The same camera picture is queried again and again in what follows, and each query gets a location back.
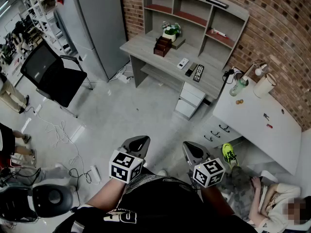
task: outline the white flower pot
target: white flower pot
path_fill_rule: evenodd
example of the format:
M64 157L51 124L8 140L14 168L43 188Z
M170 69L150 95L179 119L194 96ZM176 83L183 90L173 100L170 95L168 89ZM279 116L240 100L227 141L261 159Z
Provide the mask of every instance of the white flower pot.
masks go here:
M163 32L163 35L162 35L164 38L168 38L168 39L171 39L172 42L174 42L176 40L176 35L173 34L173 35L169 35L169 34L166 34Z

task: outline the cabinet drawer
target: cabinet drawer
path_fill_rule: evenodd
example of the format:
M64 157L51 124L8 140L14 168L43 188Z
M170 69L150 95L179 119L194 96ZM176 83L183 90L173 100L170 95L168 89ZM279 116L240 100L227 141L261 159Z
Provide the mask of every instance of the cabinet drawer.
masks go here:
M201 102L201 99L198 98L197 96L195 96L194 94L190 93L189 91L182 89L181 93L180 93L180 97L189 101L190 103L192 103L195 106L198 106Z
M184 114L187 117L190 117L195 108L183 100L178 100L175 110L179 111L181 114Z
M202 137L206 140L206 144L209 145L211 148L218 147L223 143L219 142L213 135L210 134L202 134Z
M234 139L241 137L241 135L238 132L230 128L228 125L220 121L215 116L211 116L208 120L206 120L206 124L212 125L215 129L220 131L222 134L226 135L230 140L234 140Z
M195 88L194 86L192 86L187 82L184 83L183 89L189 91L190 93L194 94L196 97L200 99L203 99L205 97L205 93L203 91L199 90L198 88Z
M227 135L223 134L221 129L214 127L214 125L206 123L203 125L202 130L203 133L209 134L221 143L226 143L232 140Z

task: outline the white cup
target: white cup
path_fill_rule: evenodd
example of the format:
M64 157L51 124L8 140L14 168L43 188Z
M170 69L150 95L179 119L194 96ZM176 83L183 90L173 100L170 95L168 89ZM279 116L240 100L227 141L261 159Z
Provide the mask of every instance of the white cup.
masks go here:
M264 97L276 86L276 79L271 73L264 75L254 86L253 91L258 98Z

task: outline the potted plant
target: potted plant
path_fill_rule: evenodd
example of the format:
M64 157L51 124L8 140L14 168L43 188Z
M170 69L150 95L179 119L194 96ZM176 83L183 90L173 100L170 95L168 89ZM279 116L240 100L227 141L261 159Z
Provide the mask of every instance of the potted plant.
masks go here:
M171 25L169 22L163 22L163 37L171 39L172 42L176 40L176 38L181 34L181 28L179 24L176 22L174 25Z

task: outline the red brick wall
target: red brick wall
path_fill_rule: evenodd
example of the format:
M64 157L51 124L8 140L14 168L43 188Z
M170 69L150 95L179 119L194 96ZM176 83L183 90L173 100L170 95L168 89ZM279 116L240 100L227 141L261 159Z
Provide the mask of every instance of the red brick wall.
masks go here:
M305 131L311 128L311 0L229 0L250 18L228 64L263 59L278 80L271 92ZM143 31L142 0L123 0L129 39Z

